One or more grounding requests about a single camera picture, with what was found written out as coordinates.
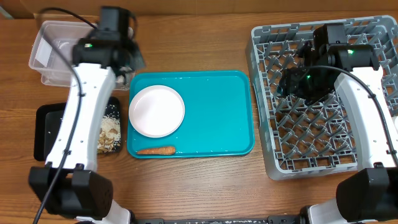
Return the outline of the large white plate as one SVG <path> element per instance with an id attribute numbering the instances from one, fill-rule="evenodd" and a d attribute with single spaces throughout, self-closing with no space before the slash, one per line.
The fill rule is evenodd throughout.
<path id="1" fill-rule="evenodd" d="M 152 85 L 139 91 L 129 105 L 129 121 L 141 135 L 162 138 L 183 122 L 185 103 L 173 88 Z"/>

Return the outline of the orange carrot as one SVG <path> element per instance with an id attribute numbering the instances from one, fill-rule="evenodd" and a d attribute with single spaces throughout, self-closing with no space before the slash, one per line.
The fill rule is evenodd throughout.
<path id="1" fill-rule="evenodd" d="M 136 154 L 139 155 L 160 155 L 160 156 L 170 156 L 175 154 L 176 150 L 173 146 L 164 146 L 157 148 L 148 148 L 137 151 Z"/>

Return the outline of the white paper cup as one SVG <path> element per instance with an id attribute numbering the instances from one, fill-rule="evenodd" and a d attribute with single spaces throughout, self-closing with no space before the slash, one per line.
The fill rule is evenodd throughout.
<path id="1" fill-rule="evenodd" d="M 398 131 L 398 116 L 392 117 L 392 121 L 394 123 L 396 130 Z"/>

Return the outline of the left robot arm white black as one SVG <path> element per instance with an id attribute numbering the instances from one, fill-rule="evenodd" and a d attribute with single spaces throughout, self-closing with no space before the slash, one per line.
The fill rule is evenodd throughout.
<path id="1" fill-rule="evenodd" d="M 112 182 L 97 173 L 100 127 L 118 78 L 144 68 L 135 40 L 136 16 L 116 6 L 101 8 L 100 20 L 65 61 L 70 91 L 56 141 L 42 167 L 32 167 L 29 185 L 38 213 L 79 223 L 135 223 L 134 213 L 113 198 Z"/>

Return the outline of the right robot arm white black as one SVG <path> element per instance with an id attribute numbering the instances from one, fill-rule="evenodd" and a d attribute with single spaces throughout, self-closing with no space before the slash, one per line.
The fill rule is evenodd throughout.
<path id="1" fill-rule="evenodd" d="M 333 199 L 305 207 L 306 223 L 365 223 L 397 218 L 397 127 L 382 92 L 383 69 L 370 45 L 349 44 L 342 23 L 313 33 L 313 48 L 287 68 L 277 91 L 312 105 L 331 91 L 343 102 L 354 136 L 358 171 L 338 184 Z"/>

